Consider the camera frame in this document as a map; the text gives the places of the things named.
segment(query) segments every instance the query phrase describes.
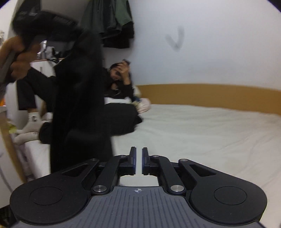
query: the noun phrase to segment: foot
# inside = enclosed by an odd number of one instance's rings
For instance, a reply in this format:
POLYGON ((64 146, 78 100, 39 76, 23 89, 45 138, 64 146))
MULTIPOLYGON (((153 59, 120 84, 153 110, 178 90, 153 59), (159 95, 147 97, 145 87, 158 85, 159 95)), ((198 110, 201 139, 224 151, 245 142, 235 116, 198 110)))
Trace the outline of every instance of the foot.
POLYGON ((31 112, 28 114, 27 124, 22 130, 17 130, 17 134, 39 131, 43 123, 38 112, 31 112))
POLYGON ((17 137, 15 137, 14 143, 17 145, 22 145, 29 141, 38 140, 39 139, 38 135, 39 132, 28 132, 24 134, 19 134, 17 137))

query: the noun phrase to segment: bed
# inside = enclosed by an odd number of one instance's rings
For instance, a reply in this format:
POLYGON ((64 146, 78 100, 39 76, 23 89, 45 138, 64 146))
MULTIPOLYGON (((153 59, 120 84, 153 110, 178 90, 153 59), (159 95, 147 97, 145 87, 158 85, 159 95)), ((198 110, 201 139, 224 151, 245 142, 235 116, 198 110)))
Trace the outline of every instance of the bed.
MULTIPOLYGON (((141 175, 141 149, 171 161, 188 158, 251 181, 266 193, 268 205, 261 222, 280 227, 281 116, 190 105, 152 105, 136 131, 112 138, 114 154, 137 147, 137 175, 121 178, 128 186, 157 185, 141 175)), ((26 157, 36 178, 49 174, 49 146, 25 143, 26 157)))

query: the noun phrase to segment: blurry object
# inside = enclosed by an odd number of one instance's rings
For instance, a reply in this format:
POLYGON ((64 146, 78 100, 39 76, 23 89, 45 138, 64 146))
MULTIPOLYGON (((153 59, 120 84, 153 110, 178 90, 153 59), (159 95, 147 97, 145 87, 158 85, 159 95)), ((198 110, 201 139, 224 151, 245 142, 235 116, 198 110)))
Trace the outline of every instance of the blurry object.
POLYGON ((129 48, 134 27, 128 0, 91 0, 82 17, 81 26, 99 33, 104 47, 129 48))
POLYGON ((81 21, 88 3, 89 0, 41 0, 41 7, 44 11, 51 11, 55 14, 81 21))
POLYGON ((141 98, 136 108, 139 114, 147 112, 149 109, 151 109, 150 100, 147 98, 141 98))
POLYGON ((3 98, 3 100, 0 101, 0 106, 6 106, 4 98, 3 98))
POLYGON ((4 43, 4 32, 2 30, 0 30, 0 47, 2 46, 2 44, 4 43))
POLYGON ((46 58, 46 56, 45 56, 46 44, 47 44, 46 40, 44 40, 43 42, 40 43, 41 50, 40 50, 40 52, 37 53, 38 59, 45 59, 46 58))
POLYGON ((9 133, 10 134, 16 133, 17 127, 16 127, 16 125, 14 123, 9 121, 8 122, 8 126, 9 126, 9 133))
POLYGON ((89 158, 108 161, 113 156, 101 112, 104 82, 99 41, 97 34, 85 30, 67 58, 55 67, 58 92, 50 150, 52 172, 89 158))
MULTIPOLYGON (((42 11, 40 0, 25 0, 16 11, 12 28, 22 37, 26 50, 34 43, 41 43, 44 40, 76 41, 82 33, 82 29, 77 27, 75 21, 42 11)), ((0 70, 0 84, 3 88, 8 83, 14 82, 9 68, 18 55, 19 53, 11 51, 0 70)))
POLYGON ((45 56, 47 60, 52 61, 54 63, 58 63, 59 59, 55 55, 56 51, 54 47, 46 47, 45 56))
POLYGON ((9 206, 0 208, 0 228, 9 227, 9 219, 12 216, 12 211, 9 206))

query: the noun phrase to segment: green jacket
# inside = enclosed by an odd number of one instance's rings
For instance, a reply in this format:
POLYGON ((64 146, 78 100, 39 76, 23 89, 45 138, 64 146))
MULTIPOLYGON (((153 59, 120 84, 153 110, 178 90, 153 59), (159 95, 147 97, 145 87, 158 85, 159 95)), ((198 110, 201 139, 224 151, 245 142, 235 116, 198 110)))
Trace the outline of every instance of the green jacket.
POLYGON ((90 0, 81 26, 101 34, 102 38, 118 35, 122 26, 132 22, 127 2, 128 0, 90 0))

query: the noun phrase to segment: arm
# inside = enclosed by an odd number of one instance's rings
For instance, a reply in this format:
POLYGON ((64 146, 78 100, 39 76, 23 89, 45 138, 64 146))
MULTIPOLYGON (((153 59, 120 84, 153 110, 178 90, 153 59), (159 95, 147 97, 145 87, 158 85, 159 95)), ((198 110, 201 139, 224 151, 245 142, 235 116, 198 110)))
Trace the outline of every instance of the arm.
MULTIPOLYGON (((4 42, 2 48, 0 49, 0 69, 2 69, 3 64, 6 61, 7 56, 10 51, 22 52, 24 50, 24 45, 22 39, 19 36, 10 38, 4 42)), ((40 50, 40 45, 36 44, 31 47, 28 52, 20 54, 16 61, 13 62, 10 69, 12 71, 11 75, 14 80, 22 79, 26 76, 28 70, 30 69, 30 62, 34 61, 37 57, 37 52, 40 50)), ((3 99, 6 86, 9 81, 0 81, 0 100, 3 99)))
POLYGON ((132 87, 132 81, 130 79, 130 66, 123 61, 117 67, 123 79, 123 86, 119 87, 125 97, 129 97, 133 101, 134 89, 132 87))

